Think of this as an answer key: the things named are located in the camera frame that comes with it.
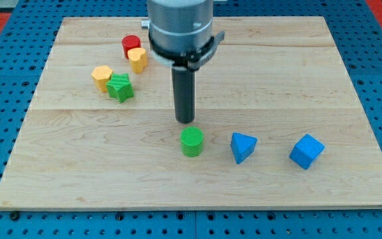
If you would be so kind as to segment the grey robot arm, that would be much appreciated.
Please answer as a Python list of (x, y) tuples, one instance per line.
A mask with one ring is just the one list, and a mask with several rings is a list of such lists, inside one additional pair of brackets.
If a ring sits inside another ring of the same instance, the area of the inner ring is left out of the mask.
[(225, 38), (213, 34), (212, 0), (148, 0), (147, 12), (151, 52), (172, 69), (199, 70)]

